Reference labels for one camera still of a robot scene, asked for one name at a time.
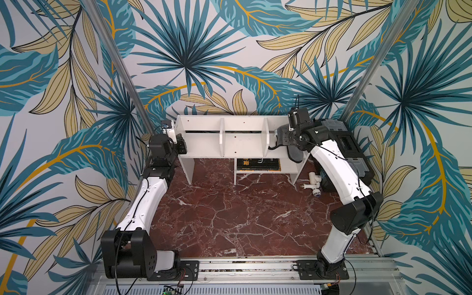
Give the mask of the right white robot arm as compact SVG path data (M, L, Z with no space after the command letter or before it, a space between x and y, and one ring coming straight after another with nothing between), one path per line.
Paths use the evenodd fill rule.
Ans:
M327 278L342 268L345 254L355 236L375 216L384 198L379 192L371 192L343 156L338 142L324 126L301 129L288 124L275 131L277 149L280 146L294 147L309 152L326 172L340 197L342 206L330 213L333 224L328 239L317 253L314 269Z

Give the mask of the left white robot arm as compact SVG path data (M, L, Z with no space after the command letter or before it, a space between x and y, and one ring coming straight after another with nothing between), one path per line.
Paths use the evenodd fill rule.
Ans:
M106 231L100 240L103 264L109 279L153 279L179 273L176 250L157 250L149 232L157 208L175 174L175 161L187 153L182 135L153 135L150 157L136 200L116 229Z

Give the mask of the dark grey green cloth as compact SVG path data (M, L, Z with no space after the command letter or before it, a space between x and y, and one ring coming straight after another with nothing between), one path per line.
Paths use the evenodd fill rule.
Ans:
M297 146L287 146L288 158L294 163L302 163L304 161L304 152Z

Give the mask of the white wooden bookshelf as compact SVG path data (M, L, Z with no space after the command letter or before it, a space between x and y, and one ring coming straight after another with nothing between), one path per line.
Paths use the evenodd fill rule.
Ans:
M275 131L286 125L286 116L216 116L179 115L174 131L182 135L187 153L179 156L186 179L192 183L196 159L279 159L280 169L275 174L290 175L295 184L309 154L302 162L293 162L286 147L275 146Z

